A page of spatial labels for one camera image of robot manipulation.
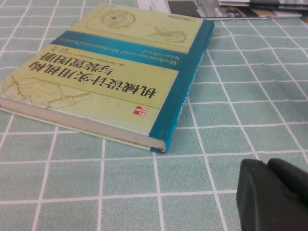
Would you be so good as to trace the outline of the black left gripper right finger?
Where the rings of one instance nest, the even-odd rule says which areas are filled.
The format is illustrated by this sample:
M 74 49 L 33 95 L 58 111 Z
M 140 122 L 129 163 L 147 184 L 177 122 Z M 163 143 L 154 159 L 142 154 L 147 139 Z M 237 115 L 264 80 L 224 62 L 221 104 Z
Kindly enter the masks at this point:
M 286 162 L 272 158 L 267 163 L 268 167 L 284 183 L 284 185 L 298 196 L 306 207 L 308 206 L 308 173 Z

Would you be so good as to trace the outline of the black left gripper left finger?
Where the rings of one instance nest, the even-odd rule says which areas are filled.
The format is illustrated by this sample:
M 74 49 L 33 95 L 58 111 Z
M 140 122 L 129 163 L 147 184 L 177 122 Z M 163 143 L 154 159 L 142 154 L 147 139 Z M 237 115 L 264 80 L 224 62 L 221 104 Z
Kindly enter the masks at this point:
M 241 162 L 236 202 L 243 231 L 308 229 L 308 207 L 260 160 Z

